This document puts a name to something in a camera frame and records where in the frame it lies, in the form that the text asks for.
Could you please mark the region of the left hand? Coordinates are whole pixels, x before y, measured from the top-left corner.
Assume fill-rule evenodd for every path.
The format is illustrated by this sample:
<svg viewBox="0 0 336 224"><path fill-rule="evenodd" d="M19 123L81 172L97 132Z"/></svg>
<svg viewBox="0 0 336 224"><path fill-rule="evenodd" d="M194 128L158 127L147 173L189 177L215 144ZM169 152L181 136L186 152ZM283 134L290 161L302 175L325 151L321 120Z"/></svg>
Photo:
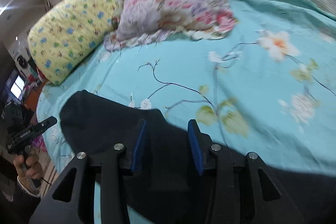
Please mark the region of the left hand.
<svg viewBox="0 0 336 224"><path fill-rule="evenodd" d="M27 179L29 177L40 180L43 177L43 169L38 155L32 154L27 159L23 155L17 155L14 158L14 166L19 178Z"/></svg>

